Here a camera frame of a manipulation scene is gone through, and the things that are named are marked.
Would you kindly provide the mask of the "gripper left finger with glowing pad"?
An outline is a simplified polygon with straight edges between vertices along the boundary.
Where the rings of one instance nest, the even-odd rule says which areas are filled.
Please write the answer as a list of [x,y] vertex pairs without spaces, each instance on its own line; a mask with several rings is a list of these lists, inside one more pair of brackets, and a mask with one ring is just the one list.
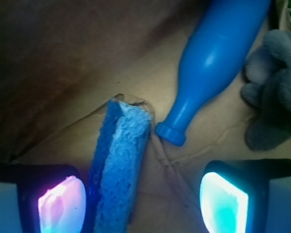
[[0,233],[79,233],[85,210],[75,167],[0,164]]

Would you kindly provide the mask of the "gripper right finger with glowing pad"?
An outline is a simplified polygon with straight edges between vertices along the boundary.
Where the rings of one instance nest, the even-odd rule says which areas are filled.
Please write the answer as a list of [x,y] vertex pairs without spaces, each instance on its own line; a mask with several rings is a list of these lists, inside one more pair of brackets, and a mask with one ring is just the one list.
[[291,233],[291,159],[213,160],[199,202],[210,233]]

